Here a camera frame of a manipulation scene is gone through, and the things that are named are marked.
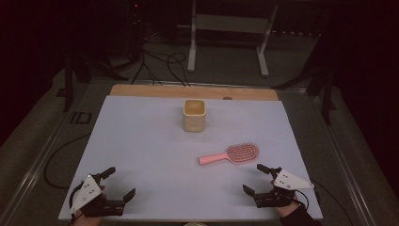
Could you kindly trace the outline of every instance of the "metal frame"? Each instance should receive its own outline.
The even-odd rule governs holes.
[[[263,42],[257,47],[256,54],[258,56],[261,75],[263,77],[268,77],[269,71],[267,70],[266,60],[264,58],[264,49],[267,45],[267,41],[269,39],[279,6],[273,6],[272,12],[270,13],[268,19],[258,19],[197,14],[196,4],[197,1],[193,0],[191,17],[191,44],[188,55],[187,70],[189,72],[193,72],[196,67],[197,29],[248,32],[263,34]]]

